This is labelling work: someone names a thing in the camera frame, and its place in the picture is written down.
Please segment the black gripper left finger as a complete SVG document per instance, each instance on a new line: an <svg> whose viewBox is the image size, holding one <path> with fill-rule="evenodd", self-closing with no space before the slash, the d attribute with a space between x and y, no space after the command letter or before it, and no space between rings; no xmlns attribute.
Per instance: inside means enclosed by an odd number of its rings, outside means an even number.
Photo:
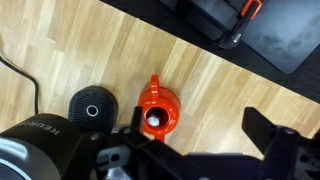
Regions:
<svg viewBox="0 0 320 180"><path fill-rule="evenodd" d="M143 108L136 106L128 127L121 128L118 137L129 149L125 170L134 180L184 180L187 173L178 152L160 140L151 140L142 133Z"/></svg>

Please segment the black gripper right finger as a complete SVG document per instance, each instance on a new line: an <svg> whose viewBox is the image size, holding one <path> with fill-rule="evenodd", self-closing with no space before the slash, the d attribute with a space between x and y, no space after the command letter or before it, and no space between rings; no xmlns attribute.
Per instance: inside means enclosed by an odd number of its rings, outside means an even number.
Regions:
<svg viewBox="0 0 320 180"><path fill-rule="evenodd" d="M242 130L264 155L259 180L320 180L320 131L306 138L254 107L244 109Z"/></svg>

